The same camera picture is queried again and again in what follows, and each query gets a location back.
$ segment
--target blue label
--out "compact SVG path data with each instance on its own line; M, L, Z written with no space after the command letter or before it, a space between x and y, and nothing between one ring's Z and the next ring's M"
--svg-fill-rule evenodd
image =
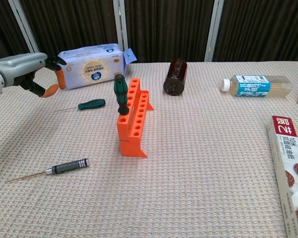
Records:
M96 73L93 73L93 74L91 75L91 79L92 79L92 80L97 81L97 80L99 80L100 78L101 78L101 73L100 73L100 72L96 72Z
M237 96L265 97L270 90L270 82L265 76L236 76L238 80Z

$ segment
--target precision screwdriver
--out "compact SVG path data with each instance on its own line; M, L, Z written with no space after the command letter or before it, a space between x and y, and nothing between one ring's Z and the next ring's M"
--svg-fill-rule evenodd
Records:
M39 173L32 174L32 175L26 175L26 176L23 176L20 178L14 178L14 179L6 181L5 183L16 181L16 180L23 180L23 179L27 179L29 177L33 177L36 175L42 175L42 174L46 174L46 175L60 174L60 173L66 172L66 171L81 169L81 168L88 167L88 166L89 166L89 159L76 160L76 161L68 162L65 164L52 166L51 168L49 168L43 172L39 172Z
M128 86L122 74L115 76L114 92L116 94L117 103L119 104L119 114L127 115L129 113L129 108L127 107Z
M85 109L94 109L94 108L100 108L100 107L104 107L106 104L104 99L95 99L95 100L91 100L88 101L86 103L80 103L78 105L78 109L79 110L85 110ZM54 112L60 112L60 111L65 111L65 110L69 110L69 109L74 109L74 108L66 108L66 109L61 109L61 110L57 110Z

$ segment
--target metal tip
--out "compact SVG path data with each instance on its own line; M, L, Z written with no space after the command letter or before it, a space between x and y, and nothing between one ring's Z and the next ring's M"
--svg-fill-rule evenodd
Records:
M87 166L90 165L89 159L86 159L86 165L87 165Z
M46 170L47 175L50 175L51 173L52 173L52 168L49 168L49 169Z

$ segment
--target brown glass bottle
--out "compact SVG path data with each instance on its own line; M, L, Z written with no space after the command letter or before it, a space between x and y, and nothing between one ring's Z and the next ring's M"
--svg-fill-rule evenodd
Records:
M164 81L164 91L171 95L180 95L184 90L187 63L181 59L171 62L168 75Z

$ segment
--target bottle label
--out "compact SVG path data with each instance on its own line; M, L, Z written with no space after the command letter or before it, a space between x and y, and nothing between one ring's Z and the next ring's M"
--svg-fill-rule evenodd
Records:
M270 90L270 82L261 75L236 75L237 96L265 97Z

